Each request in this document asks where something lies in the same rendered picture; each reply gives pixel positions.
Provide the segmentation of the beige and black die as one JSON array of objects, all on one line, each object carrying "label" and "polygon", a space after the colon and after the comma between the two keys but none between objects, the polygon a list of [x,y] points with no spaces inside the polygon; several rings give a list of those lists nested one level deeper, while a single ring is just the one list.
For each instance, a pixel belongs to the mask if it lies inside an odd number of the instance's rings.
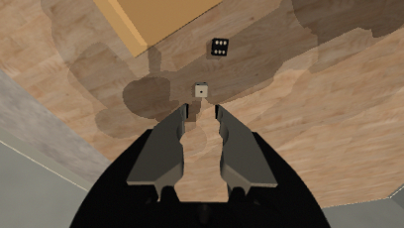
[{"label": "beige and black die", "polygon": [[207,97],[208,94],[208,83],[207,82],[196,82],[195,83],[195,97]]}]

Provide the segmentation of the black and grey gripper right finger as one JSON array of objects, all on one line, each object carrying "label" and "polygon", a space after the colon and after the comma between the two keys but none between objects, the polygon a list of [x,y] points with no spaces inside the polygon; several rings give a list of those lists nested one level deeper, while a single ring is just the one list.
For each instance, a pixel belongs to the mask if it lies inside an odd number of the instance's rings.
[{"label": "black and grey gripper right finger", "polygon": [[219,104],[215,116],[223,139],[220,175],[229,197],[238,186],[249,203],[276,212],[296,228],[331,228],[307,185],[267,141]]}]

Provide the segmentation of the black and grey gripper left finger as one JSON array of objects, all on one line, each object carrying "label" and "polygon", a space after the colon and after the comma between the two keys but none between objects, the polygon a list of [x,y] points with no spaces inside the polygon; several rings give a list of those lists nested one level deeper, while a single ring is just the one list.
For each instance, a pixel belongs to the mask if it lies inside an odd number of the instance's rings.
[{"label": "black and grey gripper left finger", "polygon": [[[184,120],[183,120],[184,118]],[[131,210],[157,202],[166,185],[184,172],[183,146],[188,104],[143,132],[91,187],[69,228],[108,228]]]}]

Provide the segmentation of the black die with white pips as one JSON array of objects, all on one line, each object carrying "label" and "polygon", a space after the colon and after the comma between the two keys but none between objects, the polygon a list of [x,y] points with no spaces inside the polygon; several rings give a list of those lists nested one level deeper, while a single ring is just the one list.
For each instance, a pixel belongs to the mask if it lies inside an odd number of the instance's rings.
[{"label": "black die with white pips", "polygon": [[214,38],[212,40],[212,56],[225,57],[227,55],[229,39],[218,39]]}]

